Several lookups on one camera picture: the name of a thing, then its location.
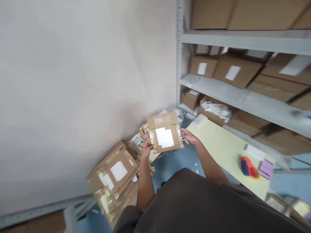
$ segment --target hand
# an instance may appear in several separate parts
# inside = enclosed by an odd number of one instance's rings
[[[147,160],[149,159],[149,154],[150,154],[150,151],[152,150],[153,146],[154,145],[151,144],[150,139],[145,141],[145,144],[144,144],[144,147],[142,150],[141,159],[147,159]]]
[[[181,137],[182,137],[182,140],[188,140],[191,144],[194,144],[196,143],[197,141],[199,141],[199,139],[194,136],[191,132],[189,132],[188,130],[182,128],[180,129],[181,131]]]

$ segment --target pale yellow table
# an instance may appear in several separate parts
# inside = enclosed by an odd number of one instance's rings
[[[256,168],[260,165],[259,159],[244,150],[247,145],[246,141],[216,125],[207,118],[201,121],[199,125],[196,121],[193,121],[187,127],[187,130],[200,139],[214,160],[223,169],[259,198],[265,200],[270,182],[264,177],[254,180],[245,176],[241,171],[240,157],[242,156],[247,156]],[[265,159],[275,164],[275,159],[272,156],[266,154]]]

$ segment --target person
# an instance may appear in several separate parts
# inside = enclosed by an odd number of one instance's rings
[[[307,232],[248,189],[230,184],[201,141],[186,129],[181,134],[195,146],[206,178],[184,168],[155,194],[148,166],[153,145],[147,140],[137,204],[124,208],[114,233]]]

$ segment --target blue floor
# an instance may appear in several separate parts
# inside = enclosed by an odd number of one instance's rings
[[[186,118],[183,121],[182,127],[186,128],[191,123],[191,120]],[[155,191],[160,188],[164,181],[167,181],[173,174],[182,168],[188,168],[196,172],[195,164],[198,164],[199,174],[205,176],[203,169],[193,145],[184,143],[185,148],[178,151],[170,151],[169,154],[163,155],[156,159],[152,165],[155,166],[155,173],[152,177]],[[311,155],[297,156],[298,158],[311,163]],[[298,161],[292,162],[293,168],[308,168]],[[231,183],[239,182],[232,177],[224,169]],[[270,192],[278,195],[292,195],[304,199],[311,205],[311,174],[274,174],[270,182]],[[111,229],[105,217],[100,214],[90,212],[88,217],[78,222],[79,233],[110,233]]]

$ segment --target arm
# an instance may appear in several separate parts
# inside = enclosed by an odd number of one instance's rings
[[[153,187],[148,164],[149,154],[152,147],[153,145],[150,143],[150,139],[148,139],[144,144],[140,160],[137,207],[142,211],[147,209],[155,195],[155,189]]]
[[[183,140],[187,139],[195,146],[206,178],[218,184],[230,183],[225,173],[221,170],[220,166],[209,154],[202,142],[191,132],[184,128],[181,129],[181,134]]]

